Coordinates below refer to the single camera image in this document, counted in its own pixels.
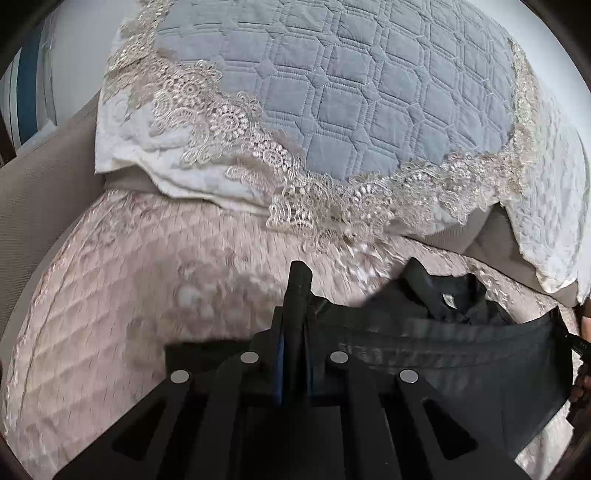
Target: metal rivet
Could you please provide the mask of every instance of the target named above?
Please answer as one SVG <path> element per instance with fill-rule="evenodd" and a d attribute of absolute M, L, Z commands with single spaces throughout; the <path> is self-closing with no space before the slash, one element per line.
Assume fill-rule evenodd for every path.
<path fill-rule="evenodd" d="M 172 383 L 185 383 L 189 379 L 189 372 L 186 370 L 176 370 L 170 374 Z"/>
<path fill-rule="evenodd" d="M 418 373 L 414 370 L 402 370 L 400 372 L 400 380 L 405 383 L 416 383 L 418 380 Z"/>
<path fill-rule="evenodd" d="M 345 364 L 347 360 L 349 360 L 349 355 L 345 352 L 332 352 L 330 354 L 330 359 L 336 364 Z"/>
<path fill-rule="evenodd" d="M 256 352 L 244 352 L 240 356 L 240 360 L 243 364 L 255 364 L 258 362 L 258 353 Z"/>

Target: gray quilted fabric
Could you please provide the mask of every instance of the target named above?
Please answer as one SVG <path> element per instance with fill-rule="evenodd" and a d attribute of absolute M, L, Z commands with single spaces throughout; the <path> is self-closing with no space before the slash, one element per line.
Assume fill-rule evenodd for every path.
<path fill-rule="evenodd" d="M 217 62 L 309 170 L 345 179 L 498 152 L 514 122 L 508 37 L 458 0 L 177 0 L 156 45 Z"/>

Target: quilted pillowcase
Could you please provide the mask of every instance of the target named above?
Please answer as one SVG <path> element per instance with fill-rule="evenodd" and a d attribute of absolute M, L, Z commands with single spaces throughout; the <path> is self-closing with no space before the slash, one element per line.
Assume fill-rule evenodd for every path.
<path fill-rule="evenodd" d="M 459 1 L 149 0 L 109 61 L 96 168 L 316 245 L 432 234 L 519 190 L 515 55 Z"/>

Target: bedspread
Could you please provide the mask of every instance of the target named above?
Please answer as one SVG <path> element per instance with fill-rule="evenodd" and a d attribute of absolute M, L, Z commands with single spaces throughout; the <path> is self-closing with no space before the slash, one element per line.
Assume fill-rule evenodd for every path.
<path fill-rule="evenodd" d="M 245 212 L 108 191 L 37 286 L 7 373 L 6 439 L 35 480 L 49 479 L 164 379 L 166 343 L 248 338 L 270 326 L 291 261 L 310 266 L 315 294 L 356 304 L 411 257 L 431 274 L 476 274 L 518 322 L 556 305 L 475 260 L 407 238 L 306 252 Z M 573 313 L 561 312 L 575 332 Z M 570 439 L 566 408 L 518 457 L 534 479 L 549 474 Z"/>

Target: clothing label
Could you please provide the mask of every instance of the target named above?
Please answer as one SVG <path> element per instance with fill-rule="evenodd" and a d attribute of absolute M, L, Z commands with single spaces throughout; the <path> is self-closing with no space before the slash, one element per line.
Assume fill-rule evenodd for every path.
<path fill-rule="evenodd" d="M 451 307 L 452 309 L 456 309 L 456 301 L 453 298 L 453 295 L 450 295 L 449 293 L 444 293 L 443 294 L 443 301 L 445 301 L 445 303 L 447 303 L 448 307 Z"/>

